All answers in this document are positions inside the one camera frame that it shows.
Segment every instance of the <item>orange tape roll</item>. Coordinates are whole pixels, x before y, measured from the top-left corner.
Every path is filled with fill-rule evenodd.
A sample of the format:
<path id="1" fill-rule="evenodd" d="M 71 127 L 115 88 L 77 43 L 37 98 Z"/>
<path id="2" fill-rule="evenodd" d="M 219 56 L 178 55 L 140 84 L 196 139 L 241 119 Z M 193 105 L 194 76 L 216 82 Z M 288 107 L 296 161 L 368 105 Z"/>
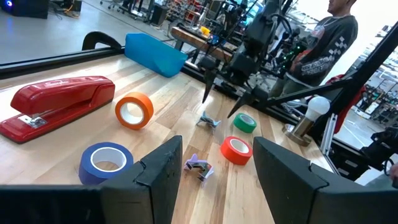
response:
<path id="1" fill-rule="evenodd" d="M 233 164 L 246 165 L 253 155 L 253 150 L 242 139 L 230 136 L 221 145 L 221 153 Z"/>
<path id="2" fill-rule="evenodd" d="M 141 116 L 134 116 L 128 109 L 128 104 L 134 104 L 141 109 Z M 143 93 L 133 92 L 124 96 L 115 107 L 116 117 L 119 122 L 130 129 L 143 128 L 154 114 L 154 105 L 148 96 Z"/>

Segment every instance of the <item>gray sweatshirt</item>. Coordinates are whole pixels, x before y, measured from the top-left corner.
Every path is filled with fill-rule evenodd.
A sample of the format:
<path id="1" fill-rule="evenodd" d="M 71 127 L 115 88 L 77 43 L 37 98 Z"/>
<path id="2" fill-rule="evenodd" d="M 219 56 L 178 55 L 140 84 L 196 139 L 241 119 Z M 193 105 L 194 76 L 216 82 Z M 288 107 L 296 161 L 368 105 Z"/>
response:
<path id="1" fill-rule="evenodd" d="M 326 17 L 307 37 L 309 53 L 299 59 L 292 76 L 311 85 L 319 85 L 358 34 L 354 16 Z"/>

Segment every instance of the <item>wooden tabletop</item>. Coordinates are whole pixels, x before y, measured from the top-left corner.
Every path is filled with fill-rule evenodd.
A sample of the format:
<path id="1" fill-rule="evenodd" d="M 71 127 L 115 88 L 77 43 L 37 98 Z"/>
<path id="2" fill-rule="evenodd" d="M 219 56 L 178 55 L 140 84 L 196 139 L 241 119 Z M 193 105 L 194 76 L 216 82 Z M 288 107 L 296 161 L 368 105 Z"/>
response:
<path id="1" fill-rule="evenodd" d="M 172 36 L 175 37 L 177 40 L 185 42 L 193 47 L 199 48 L 202 51 L 205 51 L 209 47 L 209 45 L 206 43 L 206 41 L 203 40 L 202 38 L 197 37 L 187 31 L 181 30 L 178 27 L 173 27 L 171 33 L 172 33 Z M 224 61 L 225 59 L 231 60 L 231 57 L 232 57 L 231 53 L 229 53 L 225 50 L 222 50 L 220 48 L 217 48 L 215 50 L 213 50 L 213 48 L 211 48 L 210 52 L 211 52 L 212 56 L 214 56 L 217 59 L 222 60 L 222 61 Z"/>
<path id="2" fill-rule="evenodd" d="M 115 142 L 128 148 L 138 161 L 179 134 L 183 137 L 183 162 L 196 153 L 208 160 L 215 173 L 201 184 L 192 173 L 182 172 L 172 223 L 273 223 L 253 158 L 245 166 L 228 162 L 220 153 L 225 137 L 237 136 L 251 145 L 254 136 L 264 136 L 331 170 L 316 144 L 306 148 L 296 145 L 282 133 L 283 124 L 278 120 L 243 106 L 238 112 L 249 114 L 258 123 L 252 134 L 243 133 L 232 125 L 233 117 L 226 118 L 233 100 L 211 91 L 202 104 L 204 84 L 183 73 L 165 78 L 122 55 L 1 81 L 0 119 L 18 114 L 9 104 L 22 86 L 87 75 L 103 75 L 116 84 L 113 102 L 25 144 L 0 136 L 1 184 L 80 184 L 77 172 L 87 147 Z M 150 123 L 139 131 L 121 126 L 114 114 L 116 102 L 131 91 L 145 93 L 154 105 Z M 196 125 L 204 110 L 222 120 L 214 133 Z"/>

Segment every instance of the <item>red tape roll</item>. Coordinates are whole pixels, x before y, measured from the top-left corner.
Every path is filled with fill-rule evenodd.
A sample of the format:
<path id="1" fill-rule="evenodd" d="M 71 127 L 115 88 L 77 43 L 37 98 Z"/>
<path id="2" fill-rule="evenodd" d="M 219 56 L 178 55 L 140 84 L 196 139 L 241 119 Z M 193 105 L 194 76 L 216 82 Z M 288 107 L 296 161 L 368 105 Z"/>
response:
<path id="1" fill-rule="evenodd" d="M 229 136 L 221 145 L 221 153 L 233 164 L 246 165 L 253 155 L 253 150 L 242 139 Z"/>

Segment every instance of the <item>stapler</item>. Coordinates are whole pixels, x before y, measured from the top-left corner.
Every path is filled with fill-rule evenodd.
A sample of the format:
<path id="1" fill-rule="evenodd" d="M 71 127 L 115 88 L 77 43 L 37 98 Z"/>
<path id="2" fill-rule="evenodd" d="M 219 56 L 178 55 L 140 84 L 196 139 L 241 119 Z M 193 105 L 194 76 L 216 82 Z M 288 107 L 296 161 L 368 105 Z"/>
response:
<path id="1" fill-rule="evenodd" d="M 11 107 L 21 114 L 0 123 L 0 134 L 24 143 L 111 102 L 114 83 L 101 76 L 63 78 L 22 87 Z"/>

